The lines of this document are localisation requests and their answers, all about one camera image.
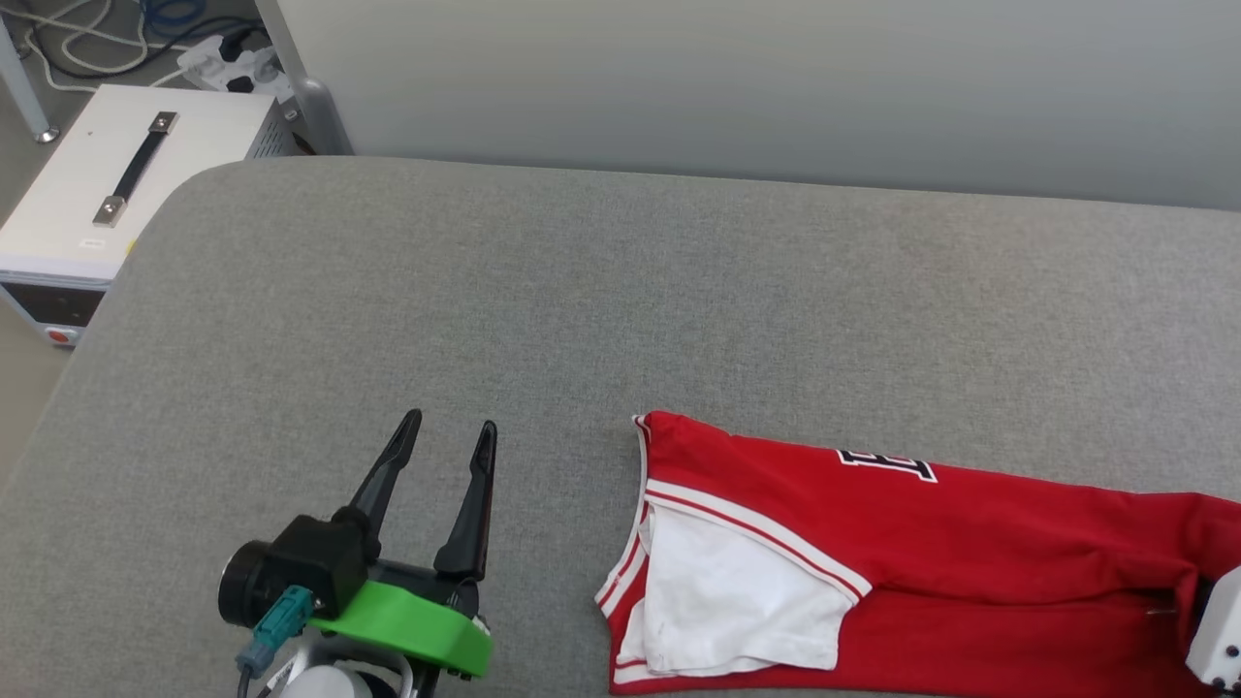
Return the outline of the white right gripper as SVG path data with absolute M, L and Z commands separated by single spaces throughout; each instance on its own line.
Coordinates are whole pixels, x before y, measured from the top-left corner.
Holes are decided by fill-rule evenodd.
M 1185 664 L 1217 692 L 1240 691 L 1240 568 L 1207 592 Z

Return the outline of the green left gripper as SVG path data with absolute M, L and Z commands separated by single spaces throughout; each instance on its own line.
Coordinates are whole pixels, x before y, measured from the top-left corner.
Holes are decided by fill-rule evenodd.
M 365 564 L 377 564 L 335 619 L 315 614 L 310 626 L 470 679 L 491 664 L 491 631 L 479 620 L 480 590 L 491 542 L 496 424 L 486 420 L 468 465 L 470 479 L 433 569 L 380 560 L 380 532 L 400 472 L 410 463 L 423 414 L 410 410 L 351 501 L 333 522 L 355 527 Z

